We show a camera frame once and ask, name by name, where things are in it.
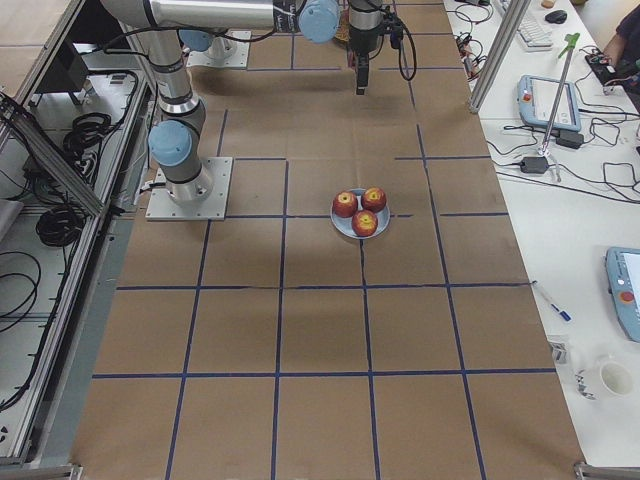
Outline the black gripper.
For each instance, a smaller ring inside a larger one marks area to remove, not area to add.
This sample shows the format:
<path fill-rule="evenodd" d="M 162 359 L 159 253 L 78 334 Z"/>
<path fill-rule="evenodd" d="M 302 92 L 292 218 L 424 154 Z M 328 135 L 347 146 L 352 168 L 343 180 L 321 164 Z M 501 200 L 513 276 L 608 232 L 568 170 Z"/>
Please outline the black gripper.
<path fill-rule="evenodd" d="M 369 56 L 368 48 L 354 50 L 347 48 L 348 63 L 356 74 L 356 94 L 362 96 L 366 93 L 369 84 Z"/>

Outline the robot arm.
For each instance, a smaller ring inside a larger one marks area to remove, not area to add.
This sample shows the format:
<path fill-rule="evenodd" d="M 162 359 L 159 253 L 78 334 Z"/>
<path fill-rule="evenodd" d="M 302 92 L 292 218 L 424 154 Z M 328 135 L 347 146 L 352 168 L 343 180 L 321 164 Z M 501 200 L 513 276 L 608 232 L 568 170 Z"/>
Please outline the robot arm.
<path fill-rule="evenodd" d="M 165 176 L 170 197 L 176 202 L 201 199 L 212 184 L 198 156 L 206 112 L 192 89 L 177 33 L 151 32 L 148 57 L 161 108 L 161 119 L 149 134 L 148 146 Z"/>
<path fill-rule="evenodd" d="M 149 34 L 148 62 L 161 96 L 170 106 L 193 98 L 177 32 L 192 30 L 220 36 L 229 29 L 300 32 L 314 43 L 334 38 L 340 18 L 338 1 L 104 1 L 117 20 Z M 356 93 L 368 86 L 370 54 L 387 35 L 400 47 L 403 24 L 380 1 L 348 3 L 348 47 L 354 58 Z"/>

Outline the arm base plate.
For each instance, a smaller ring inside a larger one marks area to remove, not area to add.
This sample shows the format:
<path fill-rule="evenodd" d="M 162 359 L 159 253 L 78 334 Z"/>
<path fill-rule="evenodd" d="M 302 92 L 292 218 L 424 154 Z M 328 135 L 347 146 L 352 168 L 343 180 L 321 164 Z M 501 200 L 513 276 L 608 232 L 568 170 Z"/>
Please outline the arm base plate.
<path fill-rule="evenodd" d="M 151 221 L 224 220 L 228 204 L 232 157 L 206 157 L 200 175 L 185 184 L 175 184 L 157 169 L 146 218 Z"/>
<path fill-rule="evenodd" d="M 232 30 L 228 32 L 231 40 L 216 38 L 204 52 L 191 50 L 186 62 L 188 67 L 207 67 L 217 69 L 245 69 L 248 64 L 250 30 Z"/>

